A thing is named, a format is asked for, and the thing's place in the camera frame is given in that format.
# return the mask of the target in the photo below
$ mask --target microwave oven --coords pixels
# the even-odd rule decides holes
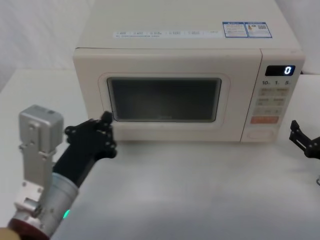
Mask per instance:
[[[117,141],[270,142],[305,56],[274,0],[96,0],[73,61]]]

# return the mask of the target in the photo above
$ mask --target microwave control panel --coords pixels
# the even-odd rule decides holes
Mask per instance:
[[[262,60],[254,86],[242,142],[274,141],[301,73],[303,61]]]

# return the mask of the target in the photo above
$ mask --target digital display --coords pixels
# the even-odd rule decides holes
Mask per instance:
[[[265,71],[266,76],[292,76],[295,73],[294,65],[273,65],[268,66]]]

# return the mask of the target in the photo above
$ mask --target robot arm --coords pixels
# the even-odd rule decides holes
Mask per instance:
[[[62,142],[63,117],[34,105],[19,115],[24,181],[8,224],[22,240],[48,240],[78,196],[94,164],[117,155],[112,114],[65,129],[69,147],[52,167]]]

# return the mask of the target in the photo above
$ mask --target metal bracket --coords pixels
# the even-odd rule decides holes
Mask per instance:
[[[19,128],[24,180],[14,204],[37,215],[52,183],[52,159],[63,139],[63,117],[33,105],[19,114]]]

